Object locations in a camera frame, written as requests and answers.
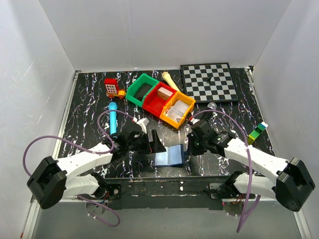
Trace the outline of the navy blue card holder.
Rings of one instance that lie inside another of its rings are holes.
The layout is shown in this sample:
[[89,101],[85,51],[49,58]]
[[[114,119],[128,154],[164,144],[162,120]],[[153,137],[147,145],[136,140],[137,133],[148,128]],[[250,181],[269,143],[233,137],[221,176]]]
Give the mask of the navy blue card holder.
[[183,144],[165,147],[165,152],[154,154],[154,167],[180,167],[184,163]]

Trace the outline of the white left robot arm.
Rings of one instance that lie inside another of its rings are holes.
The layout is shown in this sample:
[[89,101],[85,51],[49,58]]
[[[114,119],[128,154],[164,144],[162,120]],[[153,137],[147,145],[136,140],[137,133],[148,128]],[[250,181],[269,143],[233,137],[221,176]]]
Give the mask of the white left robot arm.
[[46,157],[31,174],[27,186],[42,209],[53,207],[62,198],[79,194],[101,198],[106,190],[105,182],[94,174],[82,176],[82,173],[120,159],[128,151],[140,154],[165,152],[156,130],[152,130],[152,137],[149,140],[142,130],[123,131],[111,135],[113,145],[104,141],[69,157]]

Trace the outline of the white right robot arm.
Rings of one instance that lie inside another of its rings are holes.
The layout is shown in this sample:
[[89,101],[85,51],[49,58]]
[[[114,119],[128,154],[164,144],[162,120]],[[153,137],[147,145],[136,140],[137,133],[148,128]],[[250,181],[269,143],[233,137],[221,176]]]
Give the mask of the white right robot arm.
[[187,153],[202,155],[207,151],[232,159],[252,169],[260,175],[234,172],[221,186],[210,192],[222,198],[240,194],[255,194],[277,200],[286,209],[298,212],[315,189],[303,161],[293,158],[288,161],[254,148],[237,138],[233,133],[217,133],[208,122],[199,120],[191,126],[187,135]]

